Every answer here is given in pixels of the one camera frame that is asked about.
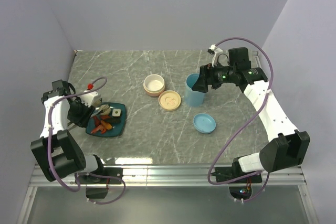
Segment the metal serving tongs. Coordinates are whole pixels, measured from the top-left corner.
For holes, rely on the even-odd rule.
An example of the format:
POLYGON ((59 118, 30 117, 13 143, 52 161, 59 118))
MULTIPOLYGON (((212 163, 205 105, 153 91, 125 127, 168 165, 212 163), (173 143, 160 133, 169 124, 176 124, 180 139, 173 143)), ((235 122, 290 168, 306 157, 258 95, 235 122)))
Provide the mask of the metal serving tongs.
POLYGON ((100 107, 93 109, 89 109, 88 112, 82 116, 81 118, 79 116, 74 117, 74 121, 70 121, 68 123, 68 128, 70 127, 87 127, 89 120, 97 115, 103 114, 105 112, 110 112, 110 106, 107 104, 103 104, 100 107))

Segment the blue tall cup container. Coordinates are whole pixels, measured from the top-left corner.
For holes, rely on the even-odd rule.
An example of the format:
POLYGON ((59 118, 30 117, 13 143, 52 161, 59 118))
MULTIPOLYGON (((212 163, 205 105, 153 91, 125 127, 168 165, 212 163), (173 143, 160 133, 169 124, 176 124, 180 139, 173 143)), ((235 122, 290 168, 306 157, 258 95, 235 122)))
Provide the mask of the blue tall cup container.
POLYGON ((202 105, 205 97, 205 93, 193 91, 192 86, 199 78, 199 73, 190 74, 185 81, 185 95, 184 101, 188 106, 198 107, 202 105))

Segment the dark seaweed sushi roll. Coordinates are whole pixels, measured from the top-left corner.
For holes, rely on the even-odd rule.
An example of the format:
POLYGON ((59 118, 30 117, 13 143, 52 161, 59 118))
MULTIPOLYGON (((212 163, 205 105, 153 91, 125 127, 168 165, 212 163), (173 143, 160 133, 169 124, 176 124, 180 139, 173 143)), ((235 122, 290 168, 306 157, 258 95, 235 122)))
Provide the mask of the dark seaweed sushi roll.
POLYGON ((120 117, 110 117, 110 118, 105 119, 105 121, 110 123, 111 125, 121 123, 120 117))

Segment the white sushi roll piece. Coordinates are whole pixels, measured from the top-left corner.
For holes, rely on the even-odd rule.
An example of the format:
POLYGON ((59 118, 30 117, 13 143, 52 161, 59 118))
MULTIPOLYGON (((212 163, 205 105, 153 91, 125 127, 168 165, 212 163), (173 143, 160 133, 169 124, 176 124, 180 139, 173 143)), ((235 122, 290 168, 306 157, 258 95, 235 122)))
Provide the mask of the white sushi roll piece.
POLYGON ((118 118, 121 116, 121 109, 112 109, 112 117, 118 118))

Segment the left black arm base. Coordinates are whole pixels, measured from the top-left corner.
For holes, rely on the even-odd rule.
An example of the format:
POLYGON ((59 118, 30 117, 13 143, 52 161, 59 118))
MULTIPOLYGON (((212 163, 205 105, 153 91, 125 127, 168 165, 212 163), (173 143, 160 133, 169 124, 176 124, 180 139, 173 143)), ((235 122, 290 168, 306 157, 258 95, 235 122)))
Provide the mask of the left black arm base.
POLYGON ((126 184, 122 179, 122 168, 103 168, 94 172, 79 172, 78 178, 81 184, 86 186, 85 193, 87 201, 96 205, 107 205, 119 200, 125 193, 126 184), (114 199, 106 199, 112 185, 122 185, 121 193, 114 199))

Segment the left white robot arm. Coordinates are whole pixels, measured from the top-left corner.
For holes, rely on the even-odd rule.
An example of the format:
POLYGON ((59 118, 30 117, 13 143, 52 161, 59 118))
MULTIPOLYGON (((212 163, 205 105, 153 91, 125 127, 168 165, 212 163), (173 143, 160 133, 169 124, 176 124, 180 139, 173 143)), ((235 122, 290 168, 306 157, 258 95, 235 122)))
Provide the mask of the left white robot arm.
POLYGON ((53 171, 60 178, 76 172, 88 172, 94 183, 106 178, 106 169, 97 155, 85 156, 68 130, 68 123, 86 128, 96 107, 101 104, 101 95, 84 91, 83 95, 74 95, 74 86, 63 80, 52 82, 52 90, 45 92, 41 102, 45 107, 45 122, 39 139, 31 142, 30 149, 46 179, 55 181, 53 171))

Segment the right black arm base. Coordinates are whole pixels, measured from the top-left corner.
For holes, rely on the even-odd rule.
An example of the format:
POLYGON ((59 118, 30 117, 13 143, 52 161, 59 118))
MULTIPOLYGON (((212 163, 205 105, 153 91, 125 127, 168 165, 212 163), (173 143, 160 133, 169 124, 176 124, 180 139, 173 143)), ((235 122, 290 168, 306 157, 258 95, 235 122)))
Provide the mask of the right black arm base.
MULTIPOLYGON (((217 183, 251 174, 253 174, 253 172, 244 173, 239 167, 234 168, 233 166, 215 167, 215 170, 212 172, 212 176, 215 177, 217 183)), ((236 180, 229 185, 229 193, 234 200, 248 200, 253 194, 252 184, 262 182, 262 176, 260 174, 236 180)))

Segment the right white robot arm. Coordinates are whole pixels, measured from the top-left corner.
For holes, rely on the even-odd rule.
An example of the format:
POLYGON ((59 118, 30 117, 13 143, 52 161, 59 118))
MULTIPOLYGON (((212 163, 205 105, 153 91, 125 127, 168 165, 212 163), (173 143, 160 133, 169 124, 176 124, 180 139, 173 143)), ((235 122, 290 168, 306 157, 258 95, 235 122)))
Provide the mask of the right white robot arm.
POLYGON ((269 173, 302 164, 310 136, 289 120, 270 88, 270 80, 260 67, 253 68, 245 47, 223 51, 211 45, 212 62, 200 67, 192 90, 206 93, 224 83, 233 83, 251 102, 266 130, 268 144, 261 151, 240 157, 232 168, 232 177, 245 181, 251 172, 269 173))

